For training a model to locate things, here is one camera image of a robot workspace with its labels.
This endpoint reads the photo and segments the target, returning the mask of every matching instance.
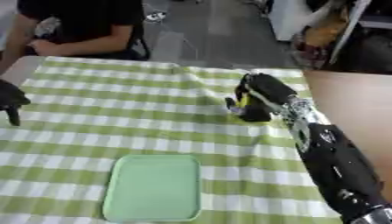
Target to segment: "green and white checkered tablecloth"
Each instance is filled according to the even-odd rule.
[[[259,69],[310,97],[301,72]],[[127,154],[192,154],[192,223],[340,223],[279,120],[245,123],[224,97],[247,71],[49,57],[22,89],[22,126],[0,115],[0,223],[108,223],[110,170]]]

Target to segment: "black robotic glove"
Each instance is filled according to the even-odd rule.
[[[4,110],[14,126],[20,125],[18,109],[23,105],[30,104],[25,93],[18,87],[0,79],[0,111]]]
[[[268,74],[246,74],[235,89],[237,102],[226,98],[227,107],[245,122],[269,122],[297,92]]]

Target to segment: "gray floor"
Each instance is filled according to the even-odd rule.
[[[144,0],[147,13],[167,11],[162,24],[146,24],[153,61],[184,66],[252,68],[296,67],[270,23],[255,6],[239,0]]]

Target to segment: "green tray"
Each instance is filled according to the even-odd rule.
[[[128,155],[113,169],[103,215],[113,222],[191,221],[200,212],[200,164],[188,155]]]

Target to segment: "robotic finger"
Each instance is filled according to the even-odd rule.
[[[18,109],[30,103],[18,87],[0,79],[0,110],[7,113],[11,125],[20,125]]]

